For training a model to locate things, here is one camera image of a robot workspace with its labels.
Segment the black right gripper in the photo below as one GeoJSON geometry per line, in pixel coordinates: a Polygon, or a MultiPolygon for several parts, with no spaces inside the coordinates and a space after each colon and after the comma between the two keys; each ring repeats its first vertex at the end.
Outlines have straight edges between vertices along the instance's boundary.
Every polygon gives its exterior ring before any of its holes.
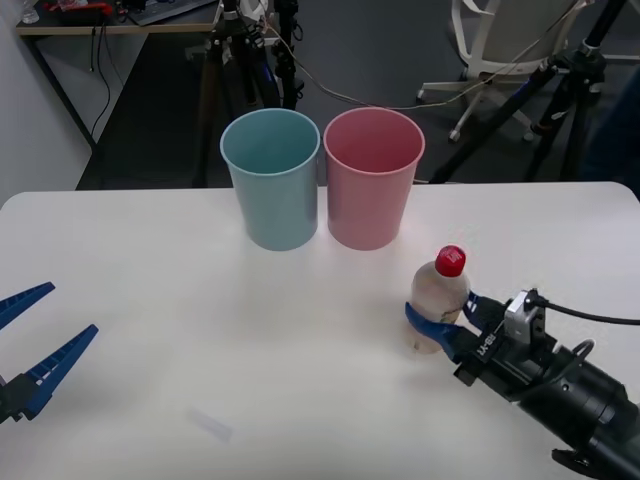
{"type": "Polygon", "coordinates": [[[467,386],[479,380],[509,401],[517,401],[541,382],[555,356],[556,340],[545,330],[545,310],[524,299],[506,303],[469,292],[463,306],[467,320],[480,330],[434,322],[409,302],[405,316],[421,337],[438,344],[452,362],[454,376],[467,386]]]}

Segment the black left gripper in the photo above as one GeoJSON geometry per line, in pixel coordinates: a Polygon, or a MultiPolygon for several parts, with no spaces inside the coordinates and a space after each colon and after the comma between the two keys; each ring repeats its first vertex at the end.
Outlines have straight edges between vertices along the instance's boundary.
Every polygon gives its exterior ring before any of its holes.
{"type": "MultiPolygon", "coordinates": [[[[0,301],[0,329],[55,289],[46,282],[0,301]]],[[[28,371],[0,385],[0,423],[9,418],[33,420],[52,398],[53,392],[69,373],[99,332],[96,325],[86,329],[40,361],[28,371]]]]}

